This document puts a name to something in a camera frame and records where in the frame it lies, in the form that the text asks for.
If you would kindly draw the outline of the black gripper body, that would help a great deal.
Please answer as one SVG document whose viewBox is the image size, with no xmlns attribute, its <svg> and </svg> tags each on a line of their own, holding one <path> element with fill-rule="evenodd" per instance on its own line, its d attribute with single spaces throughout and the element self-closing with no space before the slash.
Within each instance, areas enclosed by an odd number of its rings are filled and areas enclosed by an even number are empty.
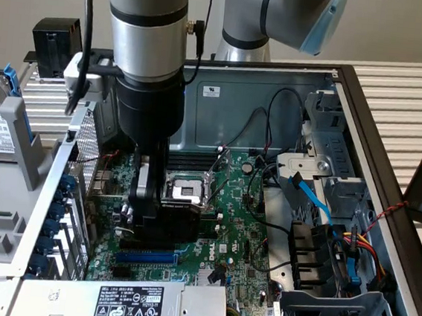
<svg viewBox="0 0 422 316">
<path fill-rule="evenodd" d="M 118 122 L 142 155 L 163 159 L 170 137 L 183 123 L 185 78 L 180 70 L 163 81 L 117 77 Z"/>
</svg>

